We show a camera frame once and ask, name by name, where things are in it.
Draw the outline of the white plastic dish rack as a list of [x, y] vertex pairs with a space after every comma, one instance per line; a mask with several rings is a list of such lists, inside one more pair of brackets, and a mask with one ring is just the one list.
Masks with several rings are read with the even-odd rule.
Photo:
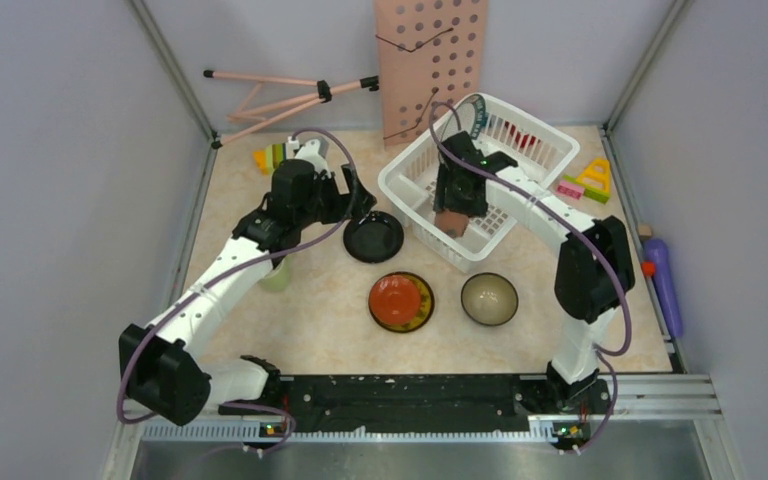
[[566, 223], [592, 226], [550, 190], [579, 151], [570, 135], [474, 93], [385, 166], [378, 185], [422, 244], [469, 273], [517, 224], [553, 251], [567, 239]]

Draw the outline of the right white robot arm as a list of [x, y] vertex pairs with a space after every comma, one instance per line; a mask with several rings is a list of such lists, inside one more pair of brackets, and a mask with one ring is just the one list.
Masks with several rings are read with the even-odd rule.
[[[611, 354], [623, 355], [631, 344], [626, 294], [635, 275], [625, 224], [614, 216], [596, 219], [572, 208], [506, 152], [484, 153], [465, 131], [436, 144], [437, 212], [474, 218], [496, 206], [556, 256], [554, 294], [565, 326], [561, 346], [547, 366], [546, 397], [554, 409], [574, 411], [595, 384], [599, 362]], [[611, 351], [600, 343], [616, 314], [623, 316], [625, 337]]]

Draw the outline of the orange dotted mug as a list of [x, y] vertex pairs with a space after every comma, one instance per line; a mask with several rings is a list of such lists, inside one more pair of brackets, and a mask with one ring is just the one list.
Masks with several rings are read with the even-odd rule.
[[436, 212], [434, 216], [435, 227], [454, 239], [461, 238], [465, 234], [469, 223], [470, 217], [468, 215], [451, 210]]

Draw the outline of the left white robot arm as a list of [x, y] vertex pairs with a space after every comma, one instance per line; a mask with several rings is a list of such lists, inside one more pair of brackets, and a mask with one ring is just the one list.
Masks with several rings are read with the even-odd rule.
[[244, 215], [214, 262], [181, 297], [146, 326], [129, 325], [118, 339], [120, 385], [116, 415], [123, 424], [137, 418], [125, 412], [128, 400], [183, 426], [207, 406], [238, 401], [257, 413], [279, 404], [280, 386], [269, 379], [266, 362], [242, 357], [212, 369], [197, 359], [221, 324], [257, 283], [276, 273], [284, 260], [311, 248], [349, 219], [362, 218], [376, 203], [358, 178], [353, 158], [341, 170], [347, 192], [340, 192], [326, 156], [344, 144], [322, 129], [311, 139], [288, 138], [291, 158], [271, 176], [270, 190]]

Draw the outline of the white plate green rim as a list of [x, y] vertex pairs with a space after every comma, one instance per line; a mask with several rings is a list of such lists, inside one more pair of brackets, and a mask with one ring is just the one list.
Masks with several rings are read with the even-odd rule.
[[475, 93], [462, 99], [452, 112], [443, 131], [443, 139], [465, 132], [473, 140], [477, 140], [488, 122], [485, 98]]

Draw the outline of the light green mug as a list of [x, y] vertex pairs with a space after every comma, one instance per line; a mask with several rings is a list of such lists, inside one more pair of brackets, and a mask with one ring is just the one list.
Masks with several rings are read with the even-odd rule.
[[291, 260], [290, 257], [284, 257], [277, 267], [258, 282], [258, 286], [267, 292], [282, 292], [290, 284], [291, 278]]

